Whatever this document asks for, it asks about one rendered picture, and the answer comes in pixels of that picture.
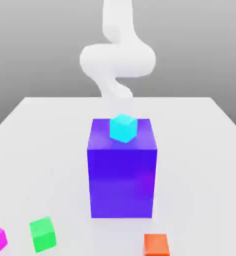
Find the small cyan cube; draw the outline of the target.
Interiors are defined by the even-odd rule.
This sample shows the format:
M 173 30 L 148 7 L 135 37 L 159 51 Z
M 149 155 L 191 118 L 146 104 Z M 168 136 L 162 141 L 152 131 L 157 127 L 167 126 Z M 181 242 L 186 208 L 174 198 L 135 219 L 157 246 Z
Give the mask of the small cyan cube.
M 137 136 L 138 119 L 126 114 L 120 114 L 110 119 L 110 137 L 114 140 L 128 143 Z

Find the small orange cube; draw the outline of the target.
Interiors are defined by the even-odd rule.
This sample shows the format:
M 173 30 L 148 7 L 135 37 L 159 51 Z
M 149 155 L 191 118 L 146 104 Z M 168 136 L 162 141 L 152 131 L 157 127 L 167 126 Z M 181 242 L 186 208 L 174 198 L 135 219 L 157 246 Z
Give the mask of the small orange cube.
M 144 234 L 144 256 L 170 256 L 166 234 Z

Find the small green cube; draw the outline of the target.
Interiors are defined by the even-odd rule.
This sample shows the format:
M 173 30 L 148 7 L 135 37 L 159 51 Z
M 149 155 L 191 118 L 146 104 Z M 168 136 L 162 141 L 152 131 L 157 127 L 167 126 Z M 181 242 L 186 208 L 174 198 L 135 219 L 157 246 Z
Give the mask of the small green cube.
M 49 216 L 29 223 L 30 233 L 36 253 L 56 246 L 56 235 Z

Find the large purple box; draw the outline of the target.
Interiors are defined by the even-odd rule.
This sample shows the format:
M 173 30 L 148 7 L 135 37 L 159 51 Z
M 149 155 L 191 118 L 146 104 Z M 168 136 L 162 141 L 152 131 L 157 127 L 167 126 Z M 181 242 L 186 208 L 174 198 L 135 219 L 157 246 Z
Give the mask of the large purple box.
M 138 120 L 137 136 L 110 138 L 109 119 L 93 119 L 87 146 L 92 218 L 151 218 L 157 145 L 151 121 Z

